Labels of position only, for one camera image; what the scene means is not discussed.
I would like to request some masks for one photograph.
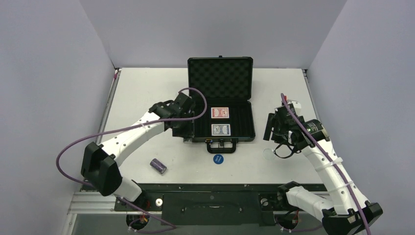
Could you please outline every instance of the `clear disc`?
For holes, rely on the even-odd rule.
[[[275,154],[273,153],[273,150],[270,148],[264,149],[262,152],[262,156],[267,160],[273,160],[275,158]]]

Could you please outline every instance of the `black briefcase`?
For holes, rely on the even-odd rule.
[[[255,138],[251,98],[253,59],[251,57],[189,58],[189,87],[200,90],[207,100],[206,113],[194,120],[185,137],[191,142],[205,142],[209,153],[233,153],[236,144]],[[194,113],[203,111],[199,94],[190,91],[195,100]],[[218,148],[211,144],[219,143]],[[232,147],[225,147],[226,142]]]

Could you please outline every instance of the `white knob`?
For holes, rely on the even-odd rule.
[[[160,198],[156,199],[156,206],[161,207],[163,205],[163,200]]]

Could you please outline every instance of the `foam padding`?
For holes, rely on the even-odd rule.
[[[187,66],[189,87],[200,90],[207,99],[251,98],[251,57],[190,58]]]

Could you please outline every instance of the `battery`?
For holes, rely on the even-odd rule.
[[[156,158],[150,162],[150,166],[156,169],[160,174],[163,174],[167,170],[167,167]]]

